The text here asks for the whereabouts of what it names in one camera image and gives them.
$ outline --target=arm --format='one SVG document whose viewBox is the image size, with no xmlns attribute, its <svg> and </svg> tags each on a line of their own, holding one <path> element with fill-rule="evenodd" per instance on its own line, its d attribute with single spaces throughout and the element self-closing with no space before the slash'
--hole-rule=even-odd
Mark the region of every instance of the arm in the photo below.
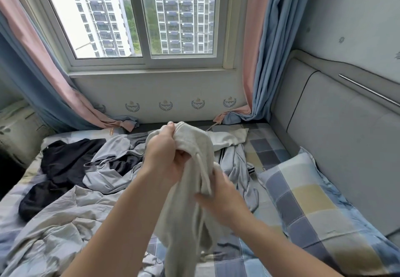
<svg viewBox="0 0 400 277">
<path fill-rule="evenodd" d="M 149 141 L 137 177 L 63 277 L 137 276 L 167 194 L 189 158 L 176 151 L 174 131 L 169 123 Z"/>
<path fill-rule="evenodd" d="M 248 210 L 240 193 L 220 170 L 212 179 L 214 196 L 196 201 L 237 234 L 274 277 L 339 277 L 341 274 L 277 234 Z"/>
</svg>

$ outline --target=window sill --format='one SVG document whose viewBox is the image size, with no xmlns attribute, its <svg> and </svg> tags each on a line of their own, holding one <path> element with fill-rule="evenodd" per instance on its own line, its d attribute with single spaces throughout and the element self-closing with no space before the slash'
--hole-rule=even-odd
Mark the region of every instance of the window sill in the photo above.
<svg viewBox="0 0 400 277">
<path fill-rule="evenodd" d="M 83 76 L 112 76 L 112 75 L 147 75 L 147 74 L 165 74 L 165 73 L 210 73 L 218 72 L 219 74 L 229 74 L 236 72 L 236 69 L 224 68 L 177 68 L 177 69 L 147 69 L 147 70 L 106 70 L 106 71 L 80 71 L 70 72 L 68 75 L 71 78 L 81 78 Z"/>
</svg>

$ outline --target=forearm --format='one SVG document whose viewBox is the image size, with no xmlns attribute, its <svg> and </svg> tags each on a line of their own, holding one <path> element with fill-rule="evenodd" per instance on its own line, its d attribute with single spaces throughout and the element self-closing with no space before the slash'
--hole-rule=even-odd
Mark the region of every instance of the forearm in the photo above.
<svg viewBox="0 0 400 277">
<path fill-rule="evenodd" d="M 342 276 L 249 214 L 238 219 L 232 229 L 273 277 Z"/>
<path fill-rule="evenodd" d="M 136 276 L 169 189 L 142 169 L 63 277 Z"/>
</svg>

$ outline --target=glass pane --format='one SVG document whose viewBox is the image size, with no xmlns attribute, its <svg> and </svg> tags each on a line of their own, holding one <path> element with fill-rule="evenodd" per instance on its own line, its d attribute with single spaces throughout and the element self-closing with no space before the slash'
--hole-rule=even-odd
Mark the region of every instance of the glass pane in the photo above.
<svg viewBox="0 0 400 277">
<path fill-rule="evenodd" d="M 152 54 L 212 54 L 215 0 L 143 0 Z"/>
<path fill-rule="evenodd" d="M 51 2 L 78 59 L 142 56 L 130 0 Z"/>
</svg>

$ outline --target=headboard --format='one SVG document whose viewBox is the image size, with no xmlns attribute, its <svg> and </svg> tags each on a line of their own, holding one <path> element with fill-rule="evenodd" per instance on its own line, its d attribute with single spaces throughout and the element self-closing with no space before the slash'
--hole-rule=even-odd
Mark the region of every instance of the headboard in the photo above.
<svg viewBox="0 0 400 277">
<path fill-rule="evenodd" d="M 342 62 L 292 51 L 271 126 L 300 146 L 384 235 L 400 228 L 400 85 Z"/>
</svg>

